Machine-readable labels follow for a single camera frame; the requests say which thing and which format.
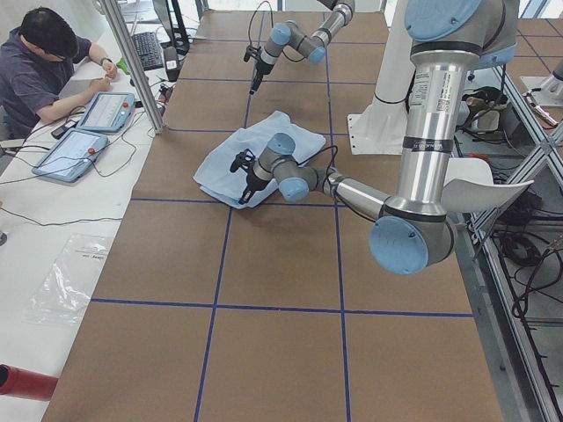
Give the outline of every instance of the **person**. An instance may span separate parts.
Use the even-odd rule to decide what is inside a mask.
[[[89,57],[105,75],[76,95],[59,98],[74,73],[73,63]],[[52,123],[108,91],[117,67],[104,48],[75,35],[56,12],[39,7],[27,12],[21,26],[0,46],[0,102],[15,138],[26,138],[39,120]]]

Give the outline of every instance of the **table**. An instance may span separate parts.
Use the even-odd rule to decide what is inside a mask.
[[[43,420],[502,420],[455,257],[388,274],[370,224],[323,196],[235,211],[191,179],[233,131],[281,110],[341,146],[342,172],[394,191],[398,157],[346,148],[383,15],[358,13],[324,66],[280,61],[253,97],[250,16],[203,16]],[[274,15],[306,33],[323,17]]]
[[[105,32],[99,43],[111,57],[121,56],[111,32]],[[85,62],[70,83],[101,76],[103,71],[98,65]],[[165,71],[152,70],[148,76],[153,84],[165,79]],[[112,86],[112,91],[135,92],[128,76],[121,70]],[[152,142],[150,122],[146,116],[138,115],[141,112],[142,109],[136,111],[129,121],[135,120],[136,123],[125,134],[125,139],[136,148],[134,155],[131,157],[134,147],[117,140],[117,134],[110,136],[110,142],[114,144],[99,157],[96,165],[102,174],[116,170],[131,157],[129,164],[108,178],[100,177],[91,169],[72,185],[41,178],[9,184],[7,182],[12,180],[32,177],[29,164],[36,164],[45,153],[42,149],[22,149],[18,158],[29,164],[13,159],[0,177],[0,198],[4,207],[44,223],[100,217],[120,219]],[[49,134],[55,126],[39,130],[26,144],[49,148],[55,143]],[[61,373],[77,326],[29,324],[24,322],[23,309],[72,234],[114,237],[119,226],[119,221],[108,221],[44,228],[0,212],[0,229],[9,237],[8,242],[0,247],[0,350],[3,363],[49,375]],[[40,420],[46,408],[47,404],[43,402],[0,397],[2,420]]]

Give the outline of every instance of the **robotic arm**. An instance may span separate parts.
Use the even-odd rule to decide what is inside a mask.
[[[270,74],[287,45],[309,59],[310,62],[318,64],[325,57],[326,46],[334,35],[343,26],[348,25],[354,16],[355,0],[318,0],[318,2],[332,10],[333,13],[311,37],[301,31],[296,22],[288,20],[274,25],[264,48],[253,45],[246,48],[245,62],[248,62],[251,57],[256,60],[251,94],[258,90],[264,75]]]
[[[241,203],[275,178],[286,200],[317,190],[376,221],[369,245],[388,271],[417,273],[446,259],[456,230],[441,198],[464,80],[470,69],[512,58],[517,13],[518,0],[410,0],[405,21],[416,72],[395,195],[334,168],[299,167],[294,141],[277,134],[257,159],[243,151],[231,166],[248,173]]]

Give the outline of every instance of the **black hair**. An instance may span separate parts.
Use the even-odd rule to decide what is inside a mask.
[[[78,53],[77,36],[70,25],[47,7],[38,7],[27,12],[19,34],[28,42],[42,48],[45,53],[69,58]]]

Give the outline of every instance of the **white desk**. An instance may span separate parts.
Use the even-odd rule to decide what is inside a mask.
[[[115,60],[121,57],[109,30],[99,44]],[[119,73],[112,91],[134,92],[129,76],[121,70]],[[103,71],[98,65],[86,62],[73,77],[92,79],[101,76]],[[165,79],[165,71],[153,70],[148,76],[153,84],[158,82],[158,77]],[[26,144],[53,145],[55,139],[50,131],[55,126],[38,131]],[[72,185],[42,178],[5,184],[33,176],[28,164],[14,158],[0,177],[0,200],[6,209],[40,222],[121,218],[149,153],[152,135],[149,119],[143,115],[125,134],[125,139],[137,147],[129,164],[108,178],[102,178],[90,169]],[[110,142],[118,136],[110,136]],[[102,174],[110,173],[127,162],[132,151],[130,145],[118,140],[99,157],[96,165]],[[23,149],[18,157],[36,164],[44,153],[41,149]],[[29,324],[23,319],[23,309],[73,233],[113,237],[119,225],[119,222],[87,222],[40,227],[0,211],[0,230],[8,235],[8,242],[0,247],[0,363],[54,376],[61,373],[78,327]],[[0,419],[3,422],[40,421],[47,404],[0,396]]]

